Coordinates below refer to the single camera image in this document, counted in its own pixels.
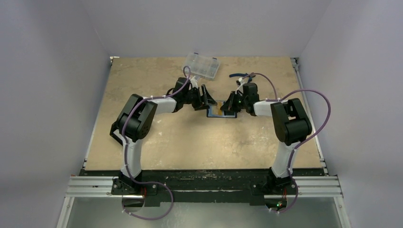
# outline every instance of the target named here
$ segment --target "metal frame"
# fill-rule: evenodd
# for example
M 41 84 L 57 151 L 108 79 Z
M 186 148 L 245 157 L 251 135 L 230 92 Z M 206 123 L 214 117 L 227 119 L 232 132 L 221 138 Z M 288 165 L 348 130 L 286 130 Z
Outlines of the metal frame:
M 113 177 L 71 177 L 66 197 L 122 197 L 112 195 Z M 298 197 L 342 197 L 337 177 L 294 177 L 298 185 Z M 125 195 L 124 198 L 142 198 L 141 195 Z M 265 195 L 265 199 L 281 198 L 281 195 Z
M 67 227 L 68 219 L 70 217 L 71 209 L 73 208 L 74 197 L 65 197 L 63 202 L 62 211 L 59 216 L 59 221 L 56 228 Z
M 74 203 L 75 197 L 90 198 L 135 198 L 141 199 L 141 195 L 111 195 L 112 179 L 114 177 L 70 177 L 63 208 L 60 213 L 57 228 L 67 227 L 68 219 Z M 336 176 L 325 177 L 295 177 L 298 185 L 298 197 L 306 198 L 333 198 L 335 201 L 337 213 L 343 228 L 351 228 L 350 222 L 345 211 L 343 194 L 340 188 L 340 182 Z M 265 195 L 265 199 L 281 198 L 280 195 Z

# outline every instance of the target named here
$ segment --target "table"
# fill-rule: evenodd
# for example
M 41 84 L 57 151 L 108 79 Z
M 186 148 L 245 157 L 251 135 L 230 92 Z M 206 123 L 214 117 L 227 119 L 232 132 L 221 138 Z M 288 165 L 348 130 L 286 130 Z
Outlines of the table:
M 214 81 L 201 79 L 216 100 L 227 100 L 236 90 L 232 73 L 258 72 L 268 76 L 282 97 L 299 89 L 289 57 L 218 57 Z M 131 94 L 163 95 L 183 76 L 184 57 L 115 58 L 94 126 L 86 170 L 119 170 L 122 146 L 109 131 Z M 260 99 L 274 98 L 268 81 L 256 76 Z M 300 98 L 298 94 L 291 98 Z M 268 168 L 275 159 L 278 140 L 269 117 L 254 117 L 244 110 L 236 119 L 207 118 L 191 105 L 173 114 L 154 117 L 143 142 L 142 169 L 250 169 Z M 314 140 L 300 147 L 296 168 L 321 167 Z

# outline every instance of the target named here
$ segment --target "white wall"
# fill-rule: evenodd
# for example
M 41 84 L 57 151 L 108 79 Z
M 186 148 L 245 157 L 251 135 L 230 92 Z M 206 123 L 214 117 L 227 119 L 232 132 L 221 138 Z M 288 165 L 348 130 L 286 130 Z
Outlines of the white wall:
M 299 56 L 330 0 L 82 0 L 112 56 Z
M 402 227 L 403 1 L 333 0 L 300 63 L 332 116 L 319 139 L 354 228 Z M 316 126 L 326 106 L 308 96 Z
M 55 227 L 109 58 L 78 0 L 0 1 L 0 227 Z

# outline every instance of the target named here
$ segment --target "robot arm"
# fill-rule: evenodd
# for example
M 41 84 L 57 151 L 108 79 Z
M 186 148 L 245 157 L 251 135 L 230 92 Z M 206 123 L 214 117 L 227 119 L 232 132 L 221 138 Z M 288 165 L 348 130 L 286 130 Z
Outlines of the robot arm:
M 204 110 L 208 109 L 210 105 L 217 105 L 205 85 L 201 86 L 200 93 L 200 88 L 191 86 L 191 82 L 184 77 L 177 80 L 173 92 L 178 91 L 184 83 L 187 83 L 184 89 L 172 97 L 146 101 L 135 110 L 125 131 L 127 142 L 122 138 L 122 128 L 132 109 L 144 98 L 137 94 L 131 95 L 116 122 L 112 124 L 110 135 L 123 145 L 123 148 L 127 147 L 127 165 L 133 177 L 137 177 L 141 172 L 140 158 L 143 138 L 150 131 L 155 115 L 177 112 L 184 104 L 191 104 L 195 110 Z M 125 166 L 122 167 L 121 172 L 124 176 L 129 177 Z
M 297 150 L 294 153 L 292 151 L 312 132 L 312 125 L 305 109 L 297 98 L 282 102 L 260 101 L 258 87 L 255 83 L 246 83 L 242 87 L 243 93 L 231 91 L 221 110 L 239 112 L 241 109 L 245 109 L 252 116 L 273 117 L 279 145 L 276 159 L 270 168 L 268 185 L 271 185 L 270 187 L 286 185 L 291 181 L 289 173 L 292 173 L 297 153 Z

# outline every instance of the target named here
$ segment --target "small object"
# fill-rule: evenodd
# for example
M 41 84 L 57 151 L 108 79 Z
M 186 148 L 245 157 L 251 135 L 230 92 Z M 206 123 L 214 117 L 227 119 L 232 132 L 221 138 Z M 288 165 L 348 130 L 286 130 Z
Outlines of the small object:
M 189 53 L 182 66 L 189 66 L 192 75 L 213 80 L 217 74 L 220 61 L 217 58 L 201 56 L 198 53 Z
M 207 117 L 217 118 L 237 118 L 236 112 L 221 110 L 221 107 L 225 104 L 225 101 L 217 101 L 217 105 L 210 105 L 207 109 Z

